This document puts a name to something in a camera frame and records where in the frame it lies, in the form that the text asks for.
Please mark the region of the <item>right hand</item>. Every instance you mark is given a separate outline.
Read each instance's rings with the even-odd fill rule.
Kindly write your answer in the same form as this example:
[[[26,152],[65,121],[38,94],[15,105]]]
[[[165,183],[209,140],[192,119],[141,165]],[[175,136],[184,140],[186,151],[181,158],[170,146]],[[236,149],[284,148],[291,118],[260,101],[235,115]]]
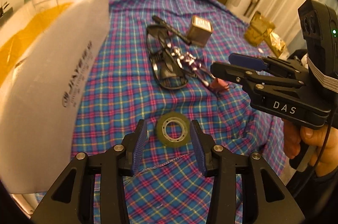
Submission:
[[[314,166],[323,146],[328,126],[319,130],[307,127],[298,128],[292,122],[283,119],[283,151],[289,159],[293,159],[300,152],[300,143],[303,141],[309,146],[315,146],[309,164]],[[337,168],[337,129],[331,128],[327,144],[319,160],[315,173],[318,177],[325,176]]]

